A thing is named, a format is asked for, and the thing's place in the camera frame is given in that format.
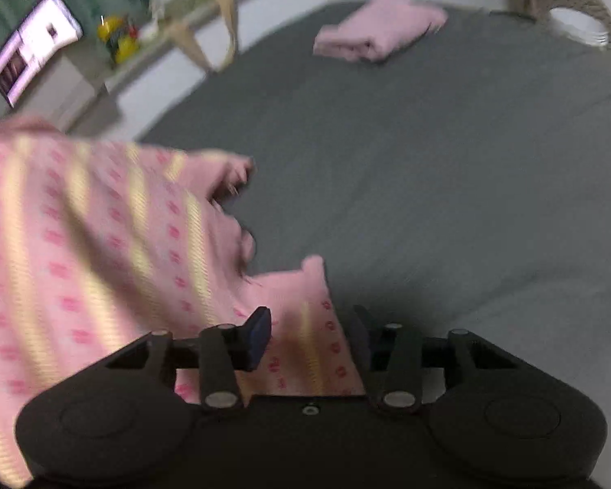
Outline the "pink yellow striped knit sweater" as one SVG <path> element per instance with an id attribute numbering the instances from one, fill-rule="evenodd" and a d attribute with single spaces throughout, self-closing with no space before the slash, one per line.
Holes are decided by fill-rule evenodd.
<path id="1" fill-rule="evenodd" d="M 152 330 L 192 338 L 267 307 L 273 334 L 245 397 L 362 392 L 323 260 L 248 274 L 254 239 L 220 202 L 253 170 L 221 150 L 0 124 L 1 483 L 31 478 L 14 435 L 25 403 Z"/>

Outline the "woven grey basket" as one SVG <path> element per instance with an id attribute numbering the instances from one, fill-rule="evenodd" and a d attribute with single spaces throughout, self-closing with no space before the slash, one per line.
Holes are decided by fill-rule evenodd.
<path id="1" fill-rule="evenodd" d="M 526 0 L 526 10 L 557 34 L 611 51 L 611 11 L 603 0 Z"/>

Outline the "beige tote bag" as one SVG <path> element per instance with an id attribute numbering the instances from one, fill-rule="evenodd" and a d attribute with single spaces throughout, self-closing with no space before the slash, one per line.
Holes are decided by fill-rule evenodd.
<path id="1" fill-rule="evenodd" d="M 238 10 L 236 0 L 213 0 L 212 15 L 200 21 L 189 17 L 170 21 L 164 27 L 165 36 L 178 48 L 200 71 L 207 75 L 222 73 L 233 64 L 239 51 Z M 208 57 L 200 44 L 200 36 L 211 25 L 223 25 L 227 33 L 228 44 L 222 57 L 216 62 Z"/>

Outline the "folded pink garment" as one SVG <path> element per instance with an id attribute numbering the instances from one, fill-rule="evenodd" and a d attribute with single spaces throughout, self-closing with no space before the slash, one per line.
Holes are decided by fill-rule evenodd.
<path id="1" fill-rule="evenodd" d="M 346 62 L 380 63 L 438 32 L 447 21 L 446 10 L 435 4 L 369 0 L 339 24 L 323 25 L 312 52 Z"/>

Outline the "yellow can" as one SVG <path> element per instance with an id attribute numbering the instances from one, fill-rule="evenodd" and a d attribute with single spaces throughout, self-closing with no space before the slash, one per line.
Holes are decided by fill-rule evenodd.
<path id="1" fill-rule="evenodd" d="M 114 65 L 120 65 L 138 53 L 138 29 L 127 15 L 103 15 L 97 36 L 107 49 Z"/>

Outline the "open laptop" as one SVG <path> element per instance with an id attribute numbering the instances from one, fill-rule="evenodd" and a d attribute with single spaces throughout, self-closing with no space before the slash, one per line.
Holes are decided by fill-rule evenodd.
<path id="1" fill-rule="evenodd" d="M 38 0 L 0 48 L 0 93 L 9 107 L 58 51 L 83 36 L 65 0 Z"/>

